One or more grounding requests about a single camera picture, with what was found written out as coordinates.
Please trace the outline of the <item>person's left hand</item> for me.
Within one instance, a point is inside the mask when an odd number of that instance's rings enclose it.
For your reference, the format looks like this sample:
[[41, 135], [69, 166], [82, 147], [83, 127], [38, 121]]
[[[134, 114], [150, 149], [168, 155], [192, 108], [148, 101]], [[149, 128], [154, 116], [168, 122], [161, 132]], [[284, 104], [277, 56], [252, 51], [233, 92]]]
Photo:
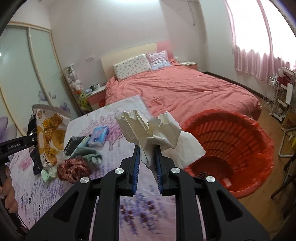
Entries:
[[4, 196], [4, 206], [9, 213], [16, 213], [18, 211], [18, 203], [15, 199], [15, 190], [12, 186], [11, 172], [8, 166], [5, 165], [6, 180], [1, 186], [1, 194]]

